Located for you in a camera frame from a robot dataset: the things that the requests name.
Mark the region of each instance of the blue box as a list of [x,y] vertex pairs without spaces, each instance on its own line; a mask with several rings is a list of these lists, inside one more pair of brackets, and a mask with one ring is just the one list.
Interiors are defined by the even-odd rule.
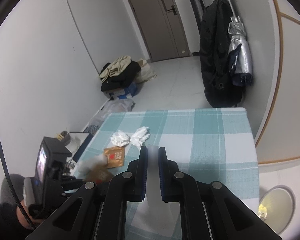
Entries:
[[137,93],[137,89],[137,84],[135,82],[132,82],[127,88],[118,88],[115,90],[108,91],[107,93],[113,99],[129,99],[135,96],[135,94]]

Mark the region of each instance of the white tissue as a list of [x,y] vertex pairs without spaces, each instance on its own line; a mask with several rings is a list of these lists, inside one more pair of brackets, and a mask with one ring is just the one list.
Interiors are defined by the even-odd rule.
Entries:
[[122,147],[129,144],[129,136],[119,130],[118,135],[115,133],[112,135],[111,142],[115,146]]
[[136,146],[139,150],[141,146],[150,137],[150,133],[148,133],[149,127],[140,127],[136,130],[136,132],[131,136],[130,142]]
[[93,156],[92,158],[85,160],[85,161],[79,161],[78,163],[78,172],[83,174],[88,174],[89,171],[92,170],[92,168],[95,165],[107,165],[108,164],[108,158],[104,154]]

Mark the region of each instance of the plaid tablecloth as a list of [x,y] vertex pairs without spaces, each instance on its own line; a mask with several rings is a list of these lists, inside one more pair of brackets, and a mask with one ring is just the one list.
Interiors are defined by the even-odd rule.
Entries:
[[[180,171],[204,183],[221,181],[257,212],[258,163],[244,108],[113,113],[100,127],[80,160],[87,160],[103,153],[104,148],[112,147],[110,137],[114,132],[121,130],[131,136],[142,126],[148,126],[151,134],[145,146],[165,147],[168,159],[176,161]],[[138,149],[129,144],[124,166],[110,171],[114,175],[126,171],[129,162],[138,157]],[[150,198],[142,203],[128,203],[125,239],[182,239],[179,204],[160,201],[157,205],[160,214],[149,211]]]

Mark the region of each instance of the white plastic bag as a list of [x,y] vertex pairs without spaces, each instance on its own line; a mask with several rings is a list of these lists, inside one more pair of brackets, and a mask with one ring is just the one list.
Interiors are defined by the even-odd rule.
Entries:
[[104,120],[111,113],[131,112],[133,105],[132,99],[110,100],[89,122],[88,126],[95,125],[100,127]]
[[141,58],[138,60],[138,63],[141,67],[141,71],[137,73],[134,79],[135,83],[146,82],[157,76],[157,73],[151,68],[145,59]]

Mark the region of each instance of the door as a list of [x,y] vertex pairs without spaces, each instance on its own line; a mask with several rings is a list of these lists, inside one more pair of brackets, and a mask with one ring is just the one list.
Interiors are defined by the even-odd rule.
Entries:
[[152,61],[190,56],[174,0],[129,0]]

